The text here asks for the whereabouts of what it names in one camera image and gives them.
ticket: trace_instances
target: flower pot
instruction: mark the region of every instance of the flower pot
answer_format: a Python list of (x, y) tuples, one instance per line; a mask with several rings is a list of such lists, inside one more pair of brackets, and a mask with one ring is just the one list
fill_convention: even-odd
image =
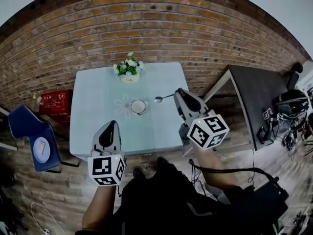
[(139, 78), (140, 78), (139, 73), (137, 73), (136, 75), (130, 75), (130, 76), (120, 75), (119, 77), (124, 83), (136, 83), (139, 81)]

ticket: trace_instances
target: shoe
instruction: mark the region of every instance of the shoe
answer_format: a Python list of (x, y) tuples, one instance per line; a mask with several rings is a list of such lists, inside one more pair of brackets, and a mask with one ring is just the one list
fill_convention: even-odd
[(135, 177), (138, 177), (139, 175), (145, 175), (144, 174), (144, 172), (143, 172), (143, 170), (140, 168), (140, 167), (138, 167), (138, 166), (135, 166), (134, 168), (133, 168), (133, 176), (134, 176), (134, 178)]
[(164, 163), (169, 163), (168, 160), (166, 160), (165, 158), (163, 157), (158, 157), (157, 160), (156, 160), (156, 164), (158, 167), (160, 167), (162, 164)]

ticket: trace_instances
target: black desk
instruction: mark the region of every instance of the black desk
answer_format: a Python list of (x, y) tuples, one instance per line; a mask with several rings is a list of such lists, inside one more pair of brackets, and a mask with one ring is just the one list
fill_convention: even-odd
[(203, 98), (207, 102), (229, 79), (231, 79), (245, 115), (250, 144), (237, 149), (254, 148), (259, 150), (271, 141), (261, 144), (256, 137), (260, 127), (267, 128), (263, 111), (275, 109), (273, 100), (287, 91), (281, 75), (274, 71), (229, 65), (228, 71)]

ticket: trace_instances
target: cup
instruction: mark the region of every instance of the cup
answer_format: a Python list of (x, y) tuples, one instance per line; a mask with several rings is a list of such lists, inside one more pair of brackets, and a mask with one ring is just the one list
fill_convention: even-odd
[(144, 114), (146, 109), (146, 104), (141, 100), (135, 100), (131, 104), (132, 112), (136, 113), (138, 116)]

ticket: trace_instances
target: white cable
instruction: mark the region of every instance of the white cable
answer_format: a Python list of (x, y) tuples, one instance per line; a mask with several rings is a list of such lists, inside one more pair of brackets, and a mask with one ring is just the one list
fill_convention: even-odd
[(54, 222), (60, 227), (60, 229), (61, 229), (66, 235), (68, 235), (68, 233), (67, 233), (66, 231), (64, 231), (64, 229), (58, 224), (58, 222), (55, 220), (55, 218), (52, 216), (52, 214), (51, 214), (42, 204), (38, 204), (38, 203), (36, 203), (36, 202), (32, 202), (31, 205), (30, 205), (30, 212), (31, 212), (31, 214), (32, 214), (32, 216), (33, 216), (33, 219), (35, 220), (36, 224), (39, 226), (39, 228), (40, 228), (43, 232), (45, 232), (44, 229), (40, 226), (40, 224), (37, 222), (37, 220), (36, 220), (35, 217), (34, 217), (34, 214), (33, 214), (33, 211), (32, 211), (33, 204), (39, 205), (39, 206), (41, 206), (42, 208), (44, 208), (44, 209), (46, 210), (46, 212), (49, 213), (49, 215), (53, 218)]

